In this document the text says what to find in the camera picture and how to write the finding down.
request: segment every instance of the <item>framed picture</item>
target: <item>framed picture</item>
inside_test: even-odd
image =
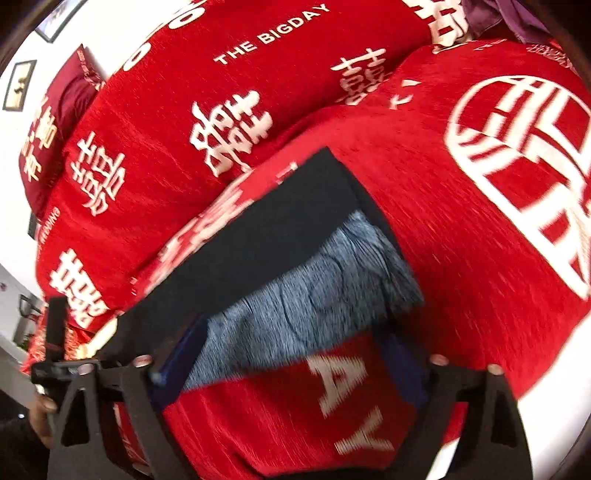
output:
[[[64,0],[41,22],[35,31],[43,40],[53,43],[66,24],[85,3],[86,0]]]
[[[28,234],[33,240],[38,239],[38,232],[39,232],[39,221],[33,212],[31,212],[31,216],[29,217],[29,231]]]
[[[25,105],[25,97],[33,75],[33,69],[37,64],[36,60],[22,61],[16,63],[12,69],[12,75],[8,82],[8,89],[4,97],[2,110],[8,112],[22,112]]]

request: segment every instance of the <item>red fabric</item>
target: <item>red fabric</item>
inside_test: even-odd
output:
[[[200,109],[208,121],[215,107],[223,107],[226,116],[218,111],[216,117],[218,132],[227,140],[230,128],[225,125],[231,124],[237,138],[243,135],[249,142],[251,153],[236,153],[244,169],[261,163],[277,151],[277,137],[286,127],[319,107],[346,100],[341,81],[360,76],[365,94],[373,89],[372,75],[381,80],[433,36],[451,44],[461,33],[457,25],[465,19],[456,0],[422,2],[428,8],[405,1],[413,7],[402,0],[371,0],[362,6],[353,0],[326,5],[304,0],[197,2],[167,20],[109,79],[64,149],[66,174],[50,201],[60,216],[39,248],[37,280],[43,292],[67,289],[63,283],[56,288],[51,273],[72,249],[68,258],[75,254],[96,289],[92,303],[103,302],[73,322],[95,332],[114,311],[136,303],[135,279],[145,265],[242,172],[237,160],[218,177],[206,165],[207,151],[190,142],[194,128],[203,126],[194,113]],[[265,44],[265,32],[275,40]],[[226,65],[215,61],[241,44],[244,55],[232,59],[225,53]],[[359,71],[346,69],[345,60],[360,57],[352,63]],[[237,113],[238,95],[250,100],[247,113]],[[257,122],[264,126],[255,133]],[[209,142],[215,144],[212,135]],[[80,156],[85,143],[92,159]],[[110,165],[98,157],[101,147]],[[101,174],[97,168],[116,174]]]
[[[64,63],[37,109],[18,165],[31,210],[43,219],[55,182],[64,170],[61,149],[94,100],[102,79],[80,45]]]
[[[330,373],[336,384],[347,378],[338,370],[343,362],[366,370],[326,417],[315,359],[338,362]],[[385,468],[415,412],[401,401],[368,334],[279,371],[185,393],[164,416],[202,478],[255,479],[344,465]]]
[[[47,312],[43,310],[37,321],[35,334],[29,344],[26,360],[21,365],[21,372],[30,375],[31,367],[37,362],[45,360],[45,339],[47,333]],[[64,357],[66,360],[76,359],[76,349],[83,343],[88,343],[91,337],[79,328],[68,325],[64,341]]]
[[[541,76],[565,89],[559,92],[553,87],[549,90],[551,95],[541,104],[540,110],[533,109],[534,120],[542,119],[543,112],[546,118],[552,111],[557,113],[556,127],[582,153],[576,158],[575,152],[570,150],[562,168],[578,161],[582,167],[577,171],[586,179],[589,166],[585,167],[585,161],[591,158],[588,155],[591,148],[589,94],[580,79],[559,61],[506,41],[479,41],[437,54],[431,47],[416,52],[379,92],[367,98],[364,105],[357,109],[325,109],[296,125],[286,138],[297,138],[260,168],[291,161],[299,163],[328,145],[386,213],[423,290],[427,306],[407,322],[409,330],[431,352],[442,353],[455,364],[471,368],[501,364],[515,395],[520,397],[550,367],[590,305],[588,281],[581,275],[578,259],[570,262],[570,267],[581,275],[583,290],[562,279],[520,231],[524,228],[523,222],[513,224],[462,170],[461,150],[450,151],[455,143],[451,141],[453,136],[446,135],[451,128],[448,120],[465,94],[481,82],[513,74],[516,70],[521,75],[518,80],[528,75]],[[534,91],[536,87],[544,87],[542,82],[532,82],[531,86]],[[523,98],[516,97],[516,109],[503,112],[496,108],[510,88],[505,82],[491,81],[490,86],[481,89],[466,103],[459,115],[460,123],[481,130],[492,112],[503,113],[509,121],[498,135],[492,131],[489,135],[510,141],[506,138],[509,125],[519,113],[527,114],[528,110],[522,107],[530,99],[526,91]],[[564,109],[557,104],[558,108],[553,110],[552,99],[563,98],[565,91],[576,95],[583,106],[571,98]],[[551,148],[538,151],[546,160],[556,161],[558,156],[552,148],[565,154],[567,143],[563,141],[560,147],[557,143],[560,134],[543,133],[535,126],[535,121],[531,128],[523,127],[527,123],[522,116],[515,124],[524,128],[524,140],[516,152],[525,152],[529,144],[525,140],[534,142],[535,138],[541,138]],[[466,146],[485,139],[477,136]],[[493,148],[492,153],[502,149]],[[482,160],[490,160],[486,149],[473,157],[473,161]],[[489,177],[502,197],[521,209],[544,198],[557,184],[568,184],[546,161],[533,162],[519,154],[512,164]],[[572,171],[571,178],[574,184],[576,174]],[[584,181],[582,198],[576,203],[585,205],[588,199]],[[547,223],[541,234],[554,244],[567,230],[567,215],[563,212]],[[589,241],[588,233],[586,235],[581,240],[583,247]],[[556,266],[556,259],[551,260]],[[372,345],[368,348],[375,351]],[[354,347],[345,345],[341,355],[355,355],[354,351]],[[269,462],[275,460],[277,463],[272,466],[284,466],[281,471],[349,465],[347,456],[335,459],[331,442],[326,442],[327,449],[315,447],[313,443],[308,449],[309,431],[313,430],[322,439],[332,438],[334,425],[319,419],[314,409],[308,411],[297,404],[296,400],[304,397],[306,405],[307,392],[313,385],[309,372],[304,369],[297,372],[298,378],[293,384],[290,369],[260,376],[274,379],[266,386],[265,395],[261,392],[260,403],[250,402],[251,392],[258,393],[260,387],[253,387],[252,378],[245,378],[184,393],[167,410],[168,424],[200,474],[220,479],[257,478],[259,473],[277,473],[277,470],[269,470]],[[396,399],[395,394],[382,390],[383,385],[374,384],[374,387],[368,392],[368,404],[389,395]],[[274,396],[276,390],[292,396],[294,405],[283,404]],[[226,398],[235,401],[226,402]],[[353,429],[355,422],[349,421],[348,416],[354,416],[360,408],[343,403],[339,410],[343,415],[339,427]],[[402,438],[408,431],[408,424],[398,415],[400,411],[398,408],[391,410],[395,416],[392,432]],[[254,412],[255,420],[260,421],[262,427],[238,420],[233,423],[234,419],[252,418]],[[294,418],[298,422],[295,431],[293,427],[285,427],[286,423],[293,425],[295,421],[289,422]],[[217,422],[222,429],[214,439],[210,433],[215,431]],[[457,436],[460,426],[458,409],[447,440]],[[264,445],[262,437],[273,438],[273,443]],[[295,459],[286,451],[295,452]],[[371,448],[359,452],[366,466],[380,466],[374,453]],[[394,453],[385,456],[392,459]]]

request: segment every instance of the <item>white wall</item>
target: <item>white wall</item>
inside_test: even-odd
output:
[[[28,297],[29,292],[2,265],[0,283],[7,286],[6,291],[0,291],[0,335],[12,340],[21,317],[18,313],[18,299],[20,295]]]
[[[27,235],[31,210],[18,171],[18,154],[38,103],[64,62],[82,43],[107,75],[144,38],[189,0],[88,0],[53,44],[33,32],[0,77],[0,101],[14,63],[37,60],[22,112],[0,111],[0,264],[37,296],[37,244]]]

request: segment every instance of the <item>finger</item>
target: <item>finger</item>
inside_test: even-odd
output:
[[[46,395],[40,395],[40,407],[46,414],[57,412],[57,404],[50,397]]]

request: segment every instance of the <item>red blanket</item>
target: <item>red blanket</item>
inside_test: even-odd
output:
[[[69,295],[73,325],[97,331],[137,302],[135,279],[164,243],[275,153],[283,130],[356,105],[414,49],[464,34],[458,3],[199,1],[168,19],[64,149],[38,252],[45,295]]]
[[[501,364],[520,397],[589,311],[590,100],[576,75],[531,47],[474,42],[436,54],[424,48],[366,105],[327,109],[297,125],[293,132],[305,132],[262,168],[298,162],[328,145],[386,212],[417,275],[427,306],[408,328],[456,364]],[[327,356],[366,361],[375,349],[343,348]],[[353,442],[346,453],[340,446],[345,427],[356,432],[350,438],[362,439],[371,425],[370,437],[394,448],[404,437],[408,423],[385,381],[369,374],[363,394],[352,393],[360,403],[345,400],[336,409],[339,421],[321,418],[319,406],[308,410],[330,384],[322,389],[305,362],[185,393],[166,416],[208,478],[382,466],[394,450],[380,441]],[[361,412],[374,412],[385,397],[395,408],[380,407],[360,427]],[[297,434],[286,427],[293,418]],[[457,416],[449,439],[460,425]],[[310,431],[321,444],[309,442]],[[273,438],[270,445],[260,443],[259,432]],[[228,465],[220,451],[235,460]]]

